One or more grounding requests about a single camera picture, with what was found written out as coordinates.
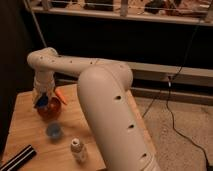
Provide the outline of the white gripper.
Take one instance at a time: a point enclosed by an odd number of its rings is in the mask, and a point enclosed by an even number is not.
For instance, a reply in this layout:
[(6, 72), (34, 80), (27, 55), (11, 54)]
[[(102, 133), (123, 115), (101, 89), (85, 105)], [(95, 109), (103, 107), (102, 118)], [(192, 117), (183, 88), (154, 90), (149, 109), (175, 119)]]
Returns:
[(37, 108), (39, 106), (39, 99), (43, 93), (48, 96), (48, 102), (50, 102), (52, 98), (55, 97), (55, 94), (53, 93), (55, 83), (53, 81), (42, 83), (35, 80), (33, 86), (33, 108)]

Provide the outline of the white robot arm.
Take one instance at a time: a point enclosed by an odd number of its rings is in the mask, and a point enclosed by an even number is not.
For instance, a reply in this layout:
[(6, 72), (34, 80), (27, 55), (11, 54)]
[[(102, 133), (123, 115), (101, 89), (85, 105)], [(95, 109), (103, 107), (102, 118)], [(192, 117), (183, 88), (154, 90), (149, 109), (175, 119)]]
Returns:
[(122, 61), (61, 56), (51, 47), (29, 53), (38, 97), (49, 98), (58, 72), (78, 79), (77, 96), (108, 171), (161, 171), (126, 96), (132, 70)]

